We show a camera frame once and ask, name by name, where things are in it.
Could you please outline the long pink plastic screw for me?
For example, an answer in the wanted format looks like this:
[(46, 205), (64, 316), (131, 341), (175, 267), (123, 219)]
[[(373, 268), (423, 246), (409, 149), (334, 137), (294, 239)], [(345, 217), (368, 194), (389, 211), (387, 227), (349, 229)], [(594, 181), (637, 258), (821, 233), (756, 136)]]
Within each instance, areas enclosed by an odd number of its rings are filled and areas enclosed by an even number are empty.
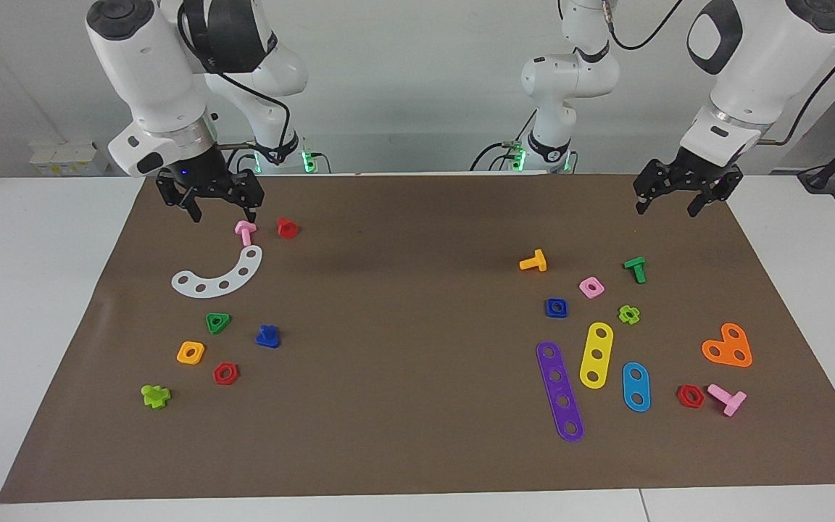
[(746, 393), (742, 391), (731, 393), (729, 390), (722, 389), (718, 384), (709, 384), (707, 386), (707, 393), (722, 404), (723, 415), (726, 417), (732, 417), (738, 412), (739, 408), (747, 399)]

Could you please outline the white curved perforated plate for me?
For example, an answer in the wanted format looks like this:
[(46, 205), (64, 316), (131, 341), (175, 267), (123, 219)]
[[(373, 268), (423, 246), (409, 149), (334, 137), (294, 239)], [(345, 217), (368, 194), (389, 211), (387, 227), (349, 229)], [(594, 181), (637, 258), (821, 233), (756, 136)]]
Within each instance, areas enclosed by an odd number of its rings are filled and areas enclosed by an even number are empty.
[(232, 270), (214, 278), (199, 277), (192, 271), (177, 272), (171, 278), (176, 293), (191, 299), (215, 299), (238, 291), (254, 277), (264, 259), (262, 247), (252, 244), (241, 250)]

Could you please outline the white box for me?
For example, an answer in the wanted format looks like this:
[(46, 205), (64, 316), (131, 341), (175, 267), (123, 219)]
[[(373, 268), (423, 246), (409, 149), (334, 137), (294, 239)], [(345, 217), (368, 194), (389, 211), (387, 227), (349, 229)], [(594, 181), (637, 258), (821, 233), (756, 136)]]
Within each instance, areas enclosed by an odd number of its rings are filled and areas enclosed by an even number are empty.
[(106, 176), (109, 162), (95, 142), (37, 146), (28, 165), (44, 176)]

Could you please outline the orange L-shaped plate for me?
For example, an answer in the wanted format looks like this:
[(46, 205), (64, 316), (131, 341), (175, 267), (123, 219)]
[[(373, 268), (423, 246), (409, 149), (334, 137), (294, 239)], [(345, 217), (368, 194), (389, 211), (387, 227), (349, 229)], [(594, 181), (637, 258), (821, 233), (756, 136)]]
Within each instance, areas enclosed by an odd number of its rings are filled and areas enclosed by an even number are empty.
[(746, 331), (736, 323), (724, 323), (721, 339), (709, 339), (702, 343), (700, 352), (711, 363), (737, 368), (752, 366), (751, 344)]

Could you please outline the yellow three-hole plate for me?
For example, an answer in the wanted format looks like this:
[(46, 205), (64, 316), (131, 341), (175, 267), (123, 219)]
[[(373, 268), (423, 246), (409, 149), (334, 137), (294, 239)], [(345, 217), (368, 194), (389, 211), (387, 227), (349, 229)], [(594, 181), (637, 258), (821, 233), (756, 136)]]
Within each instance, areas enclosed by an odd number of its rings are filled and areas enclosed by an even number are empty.
[(597, 390), (605, 386), (612, 360), (613, 340), (614, 333), (609, 324), (590, 324), (579, 367), (580, 381), (587, 389)]

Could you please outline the blue two-hole plate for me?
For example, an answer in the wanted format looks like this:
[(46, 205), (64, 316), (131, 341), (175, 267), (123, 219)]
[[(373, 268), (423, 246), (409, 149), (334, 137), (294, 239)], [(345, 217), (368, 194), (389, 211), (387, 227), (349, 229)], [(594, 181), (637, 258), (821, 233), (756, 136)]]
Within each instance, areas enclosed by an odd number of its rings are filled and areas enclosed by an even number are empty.
[(632, 412), (646, 413), (652, 406), (652, 380), (649, 371), (641, 363), (624, 363), (622, 394), (624, 405)]

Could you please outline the purple four-hole plate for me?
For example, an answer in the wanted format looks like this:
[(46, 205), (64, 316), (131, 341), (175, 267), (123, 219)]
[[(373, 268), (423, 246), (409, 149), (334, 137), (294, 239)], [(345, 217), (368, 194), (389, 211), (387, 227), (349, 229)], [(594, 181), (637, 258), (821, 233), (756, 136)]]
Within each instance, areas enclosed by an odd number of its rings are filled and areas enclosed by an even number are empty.
[(584, 437), (583, 419), (560, 347), (540, 341), (536, 357), (557, 435), (564, 442), (579, 442)]

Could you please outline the brown table mat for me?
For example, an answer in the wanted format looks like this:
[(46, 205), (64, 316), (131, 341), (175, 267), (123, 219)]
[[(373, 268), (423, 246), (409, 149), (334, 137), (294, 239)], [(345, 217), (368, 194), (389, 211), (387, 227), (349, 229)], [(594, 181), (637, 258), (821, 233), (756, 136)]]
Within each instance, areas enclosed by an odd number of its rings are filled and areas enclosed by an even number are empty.
[[(173, 274), (231, 270), (239, 212), (194, 224), (140, 189), (22, 443), (0, 502), (835, 484), (835, 390), (731, 210), (690, 193), (636, 214), (619, 175), (348, 176), (264, 181), (264, 259), (218, 299)], [(285, 240), (276, 219), (299, 225)], [(521, 271), (542, 249), (548, 270)], [(647, 282), (623, 262), (645, 257)], [(578, 284), (605, 286), (587, 299)], [(567, 318), (544, 303), (565, 299)], [(641, 320), (618, 318), (623, 305)], [(206, 314), (228, 313), (218, 335)], [(579, 367), (614, 333), (602, 389)], [(752, 366), (710, 362), (724, 323)], [(281, 331), (259, 347), (261, 325)], [(206, 347), (176, 360), (183, 341)], [(556, 429), (536, 346), (560, 347), (584, 437)], [(213, 381), (238, 364), (230, 386)], [(637, 361), (652, 406), (624, 405)], [(145, 384), (171, 390), (143, 403)], [(705, 393), (682, 406), (677, 387)], [(732, 417), (708, 392), (747, 394)]]

